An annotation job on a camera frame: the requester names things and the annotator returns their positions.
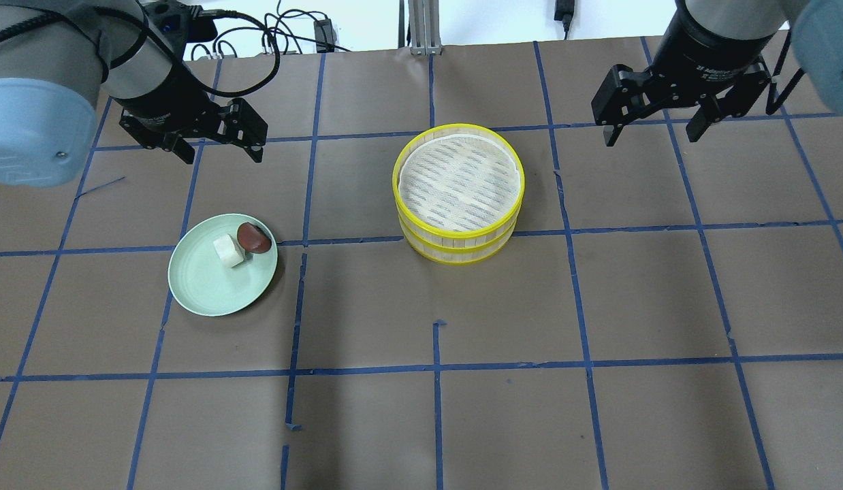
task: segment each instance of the yellow rim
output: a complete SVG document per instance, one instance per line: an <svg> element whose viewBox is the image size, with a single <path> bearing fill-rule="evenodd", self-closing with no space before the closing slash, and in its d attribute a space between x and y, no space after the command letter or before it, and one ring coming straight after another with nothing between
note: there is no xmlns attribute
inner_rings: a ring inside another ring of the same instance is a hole
<svg viewBox="0 0 843 490"><path fill-rule="evenodd" d="M509 240L505 240L505 241L503 241L503 243L500 243L500 247L497 247L494 250L491 250L490 254L483 255L482 257L479 257L478 259L473 259L472 261L444 261L444 260L438 259L436 257L431 257L430 255L426 254L424 251L419 250L419 248L416 247L415 243L413 243L412 240L407 240L407 242L409 243L409 246L412 247L413 250L415 250L415 252L417 252L419 255L426 258L427 260L435 261L435 263L441 263L443 265L470 265L470 264L474 264L474 263L481 263L481 261L490 258L491 255L495 255L497 252L500 251L501 248L505 247L506 244L509 243Z"/></svg>
<svg viewBox="0 0 843 490"><path fill-rule="evenodd" d="M482 245L474 245L472 247L446 247L444 245L438 245L436 243L431 243L430 241L428 241L428 239L424 238L424 236L419 236L419 234L416 233L415 230L413 230L411 227L409 227L407 222L403 219L402 215L398 214L397 217L400 219L400 228L404 232L403 235L406 235L406 233L409 233L409 235L412 235L413 238L415 238L417 241L419 241L421 243L424 243L425 246L431 247L434 250L437 250L437 251L440 251L440 252L445 252L447 254L471 254L473 252L477 252L477 251L479 251L483 248L490 247L492 243L496 243L499 239L503 238L504 235L506 235L507 233L511 233L512 230L515 229L515 223L512 223L512 226L510 226L508 229L506 229L503 233L500 233L500 235L494 237L490 241L487 241L487 242L483 243Z"/></svg>
<svg viewBox="0 0 843 490"><path fill-rule="evenodd" d="M438 229L438 227L428 225L428 223L425 223L424 221L419 219L417 216L415 216L415 214L412 214L412 211L409 211L409 208L403 202L403 199L400 198L400 192L398 191L398 187L397 187L398 186L398 180L400 179L400 168L403 167L403 163L405 162L405 159L408 156L409 148L412 148L412 145L415 145L415 143L418 143L419 140L421 140L425 136L430 135L431 133L436 133L437 131L442 131L444 129L458 128L458 127L472 128L472 129L475 129L475 130L478 130L478 131L483 131L483 133L490 134L491 136L495 137L496 140L499 140L500 143L503 143L503 145L506 146L506 149L509 150L509 154L512 156L512 158L515 159L515 166L518 168L518 176L520 177L520 180L521 180L521 185L519 186L519 190L518 190L518 199L515 200L515 203L512 205L512 208L509 209L509 213L506 213L506 215L503 215L503 217L500 218L500 220L497 220L496 223L494 223L490 226L484 227L483 229L478 229L478 230L474 230L474 231L451 231L451 230L446 230L446 229ZM515 150L512 149L512 145L509 145L509 142L504 140L502 136L495 133L495 131L491 131L487 127L481 127L481 125L474 125L474 124L438 125L437 127L431 128L427 131L424 131L424 133L419 134L416 137L413 137L413 139L410 140L410 142L407 143L406 146L404 146L402 152L400 152L400 155L397 157L396 163L394 164L394 171L391 174L391 187L392 187L392 190L394 192L394 201L397 202L397 208L400 209L400 213L402 213L405 217L409 218L410 223L413 223L413 225L421 227L421 229L427 231L428 233L433 233L434 235L441 236L443 238L451 238L451 239L456 239L456 240L473 239L473 238L478 238L480 236L487 235L488 233L491 233L491 232L499 229L499 227L502 227L503 225L506 224L507 221L511 220L511 218L515 215L515 213L518 213L518 208L521 207L522 198L524 198L524 167L522 167L521 159L518 158L517 153L515 153Z"/></svg>

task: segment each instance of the round basket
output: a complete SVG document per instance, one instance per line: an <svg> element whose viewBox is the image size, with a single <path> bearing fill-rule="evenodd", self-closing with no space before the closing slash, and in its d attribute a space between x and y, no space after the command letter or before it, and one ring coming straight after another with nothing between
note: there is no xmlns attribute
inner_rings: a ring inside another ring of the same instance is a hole
<svg viewBox="0 0 843 490"><path fill-rule="evenodd" d="M392 174L400 228L438 263L491 257L512 236L524 170L512 146L478 125L441 125L412 139Z"/></svg>

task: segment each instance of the white block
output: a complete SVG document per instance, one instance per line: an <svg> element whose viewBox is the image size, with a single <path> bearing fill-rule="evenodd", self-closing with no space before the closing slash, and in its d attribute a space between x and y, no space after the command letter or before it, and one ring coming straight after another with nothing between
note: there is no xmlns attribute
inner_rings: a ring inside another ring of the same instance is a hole
<svg viewBox="0 0 843 490"><path fill-rule="evenodd" d="M228 233L213 240L212 245L216 248L216 253L219 254L219 259L225 267L234 267L246 258L243 248L237 245L237 241Z"/></svg>

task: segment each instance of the brown egg-shaped object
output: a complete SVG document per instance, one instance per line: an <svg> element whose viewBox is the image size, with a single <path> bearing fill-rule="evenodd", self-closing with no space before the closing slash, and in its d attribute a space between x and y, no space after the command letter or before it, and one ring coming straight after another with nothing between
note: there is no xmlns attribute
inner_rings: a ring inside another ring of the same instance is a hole
<svg viewBox="0 0 843 490"><path fill-rule="evenodd" d="M243 223L237 228L237 243L253 254L263 254L272 247L270 238L251 223Z"/></svg>

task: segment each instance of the plate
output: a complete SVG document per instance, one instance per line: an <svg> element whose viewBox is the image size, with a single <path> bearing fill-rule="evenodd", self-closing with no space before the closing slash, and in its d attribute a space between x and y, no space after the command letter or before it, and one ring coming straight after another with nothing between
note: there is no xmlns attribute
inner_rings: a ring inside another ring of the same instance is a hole
<svg viewBox="0 0 843 490"><path fill-rule="evenodd" d="M241 224L253 223L273 242L264 254L246 254L235 267L225 267L212 242L220 235L237 239ZM265 224L246 214L220 214L201 221L176 245L167 266L167 282L176 303L201 316L222 316L243 310L267 289L276 272L276 241Z"/></svg>

